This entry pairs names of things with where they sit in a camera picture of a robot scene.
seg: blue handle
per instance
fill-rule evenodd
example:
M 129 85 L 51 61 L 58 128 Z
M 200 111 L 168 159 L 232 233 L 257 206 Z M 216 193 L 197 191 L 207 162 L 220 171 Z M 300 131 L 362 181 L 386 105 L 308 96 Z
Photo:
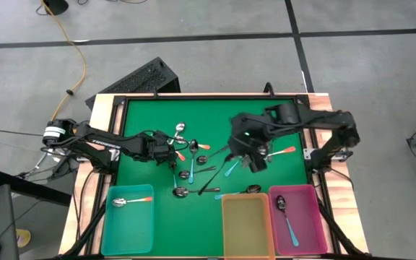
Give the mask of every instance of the blue handle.
M 174 188 L 178 188 L 178 181 L 176 180 L 176 175 L 173 174 L 173 182 L 174 182 Z
M 218 194 L 218 195 L 214 195 L 214 199 L 222 199 L 222 197 L 224 196 L 224 195 L 226 195 L 226 194 Z
M 191 174 L 188 176 L 188 183 L 194 183 L 194 157 L 192 157 L 192 164 L 191 164 Z
M 232 166 L 229 170 L 227 170 L 227 172 L 224 173 L 224 176 L 229 177 L 229 175 L 232 173 L 232 171 L 234 170 L 234 168 L 237 166 L 237 164 L 240 162 L 240 160 L 238 160 L 234 166 Z
M 298 242 L 298 239 L 296 238 L 295 233 L 293 232 L 292 225 L 290 224 L 288 217 L 285 217 L 285 219 L 287 220 L 288 230 L 290 231 L 290 236 L 292 237 L 294 247 L 300 246 L 300 242 Z

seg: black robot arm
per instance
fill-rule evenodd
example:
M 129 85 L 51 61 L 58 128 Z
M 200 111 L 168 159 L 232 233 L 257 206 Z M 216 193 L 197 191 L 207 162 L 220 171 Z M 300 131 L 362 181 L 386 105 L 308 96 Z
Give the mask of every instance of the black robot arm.
M 87 123 L 77 123 L 71 119 L 56 119 L 48 122 L 43 143 L 49 149 L 66 148 L 73 153 L 86 157 L 97 170 L 111 169 L 110 150 L 119 150 L 133 160 L 147 162 L 154 160 L 160 163 L 176 163 L 174 146 L 168 144 L 168 136 L 161 131 L 147 131 L 130 137 L 122 137 L 92 128 Z M 105 149 L 97 149 L 88 144 L 99 144 Z
M 311 110 L 302 104 L 282 104 L 265 108 L 262 115 L 240 113 L 231 121 L 228 144 L 233 155 L 248 155 L 250 169 L 259 172 L 267 168 L 264 158 L 269 154 L 267 143 L 277 137 L 294 134 L 304 128 L 331 130 L 331 139 L 311 153 L 310 166 L 329 170 L 332 157 L 345 147 L 359 143 L 351 113 Z

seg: magenta plastic tray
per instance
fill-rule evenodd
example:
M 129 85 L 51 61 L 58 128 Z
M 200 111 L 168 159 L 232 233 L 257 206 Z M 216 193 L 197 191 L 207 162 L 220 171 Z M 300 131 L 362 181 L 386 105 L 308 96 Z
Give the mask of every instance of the magenta plastic tray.
M 286 213 L 299 246 L 292 244 L 283 212 L 276 207 L 277 196 L 287 203 Z M 269 189 L 275 250 L 282 256 L 323 254 L 327 251 L 316 192 L 312 185 L 272 186 Z

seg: teal bin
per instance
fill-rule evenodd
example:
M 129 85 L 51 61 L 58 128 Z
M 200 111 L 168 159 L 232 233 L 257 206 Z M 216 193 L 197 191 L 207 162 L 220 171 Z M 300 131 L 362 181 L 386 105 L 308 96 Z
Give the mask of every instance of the teal bin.
M 126 200 L 152 197 L 152 201 L 115 207 L 115 198 Z M 148 253 L 153 247 L 154 193 L 152 185 L 113 186 L 108 190 L 100 252 L 104 256 Z

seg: green mat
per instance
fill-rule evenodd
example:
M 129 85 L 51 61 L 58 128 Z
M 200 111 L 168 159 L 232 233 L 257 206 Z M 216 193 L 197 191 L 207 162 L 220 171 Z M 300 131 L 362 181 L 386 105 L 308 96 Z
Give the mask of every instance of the green mat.
M 291 102 L 290 100 L 148 100 L 129 103 L 124 136 L 131 136 L 146 129 L 164 131 L 174 135 L 178 122 L 185 122 L 181 135 L 197 139 L 200 144 L 209 144 L 210 151 L 200 149 L 196 154 L 209 155 L 224 147 L 230 136 L 229 118 L 240 112 L 261 114 L 265 107 Z M 221 193 L 243 191 L 248 185 L 259 184 L 262 192 L 270 186 L 306 184 L 303 148 L 298 134 L 284 136 L 273 143 L 274 151 L 295 146 L 297 152 L 273 157 L 265 171 L 252 173 L 249 168 L 238 165 L 229 178 L 224 172 L 235 161 L 222 169 L 210 187 L 220 187 Z M 190 170 L 191 153 L 182 151 L 186 161 L 178 161 L 176 175 L 180 170 Z M 220 167 L 228 151 L 208 160 L 195 170 L 213 165 Z M 178 179 L 179 186 L 189 190 L 200 189 L 214 171 L 197 173 L 194 184 Z M 140 256 L 222 256 L 222 208 L 221 200 L 214 200 L 216 193 L 202 196 L 189 194 L 184 199 L 173 196 L 172 170 L 167 164 L 156 166 L 156 162 L 134 162 L 121 156 L 118 169 L 118 186 L 150 184 L 155 191 L 155 234 L 153 249 Z

